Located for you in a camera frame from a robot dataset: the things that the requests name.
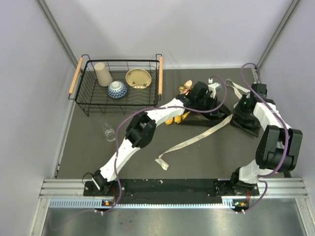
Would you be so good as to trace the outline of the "black wrapping paper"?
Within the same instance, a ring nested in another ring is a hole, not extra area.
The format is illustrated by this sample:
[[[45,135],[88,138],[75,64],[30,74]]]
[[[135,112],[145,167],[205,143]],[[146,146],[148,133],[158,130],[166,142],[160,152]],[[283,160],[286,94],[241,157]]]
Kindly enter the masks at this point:
[[[234,111],[231,112],[227,106],[222,105],[218,110],[214,111],[213,114],[200,114],[191,112],[187,114],[187,117],[183,119],[180,124],[213,127],[223,121],[223,119],[227,118],[228,115],[234,115]],[[237,122],[232,116],[230,125],[240,128],[256,137],[258,137],[259,130],[261,128],[260,122],[256,117],[254,122]]]

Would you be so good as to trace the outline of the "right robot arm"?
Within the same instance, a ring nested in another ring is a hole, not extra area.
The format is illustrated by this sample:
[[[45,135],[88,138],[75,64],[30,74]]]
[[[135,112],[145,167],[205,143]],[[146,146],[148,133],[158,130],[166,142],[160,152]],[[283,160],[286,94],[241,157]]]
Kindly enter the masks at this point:
[[[242,95],[234,106],[234,115],[231,125],[239,127],[254,136],[258,136],[263,129],[263,135],[255,153],[255,159],[248,165],[236,169],[230,180],[230,190],[236,195],[247,194],[257,186],[258,176],[271,174],[284,161],[278,172],[293,171],[303,139],[300,130],[291,128],[288,124],[282,125],[275,117],[280,117],[273,100],[267,99],[268,109],[257,97]]]

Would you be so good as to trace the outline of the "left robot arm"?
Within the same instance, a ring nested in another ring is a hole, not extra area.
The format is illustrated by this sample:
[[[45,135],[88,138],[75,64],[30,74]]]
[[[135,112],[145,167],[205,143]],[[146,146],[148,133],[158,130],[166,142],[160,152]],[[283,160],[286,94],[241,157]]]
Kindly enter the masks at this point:
[[[126,162],[153,139],[156,128],[167,120],[185,112],[210,115],[219,109],[216,93],[221,84],[197,82],[188,91],[178,94],[170,102],[155,109],[142,109],[131,115],[121,145],[110,160],[92,175],[95,190],[106,195],[111,191],[111,182],[118,179],[118,173]]]

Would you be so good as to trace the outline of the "white printed ribbon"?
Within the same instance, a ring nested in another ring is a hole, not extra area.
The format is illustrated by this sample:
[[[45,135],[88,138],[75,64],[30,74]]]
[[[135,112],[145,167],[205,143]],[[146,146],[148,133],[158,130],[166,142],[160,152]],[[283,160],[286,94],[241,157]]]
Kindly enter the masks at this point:
[[[240,91],[244,92],[245,94],[249,94],[250,90],[248,88],[242,87],[236,83],[234,83],[231,79],[226,79],[225,80],[225,85],[232,88],[234,90],[235,95],[237,96],[237,98],[240,100],[242,95],[240,93]],[[162,159],[162,156],[166,153],[170,153],[173,151],[177,151],[180,150],[182,148],[188,147],[210,135],[212,135],[213,133],[215,133],[216,131],[218,131],[219,129],[223,128],[224,126],[228,125],[230,123],[230,121],[232,120],[232,116],[233,115],[228,115],[227,118],[223,119],[223,121],[221,121],[219,124],[209,128],[208,130],[206,130],[205,132],[190,138],[184,142],[181,142],[173,147],[171,147],[170,149],[168,149],[167,151],[163,152],[157,159],[155,159],[155,161],[162,167],[163,170],[167,171],[169,165],[167,162],[165,162]]]

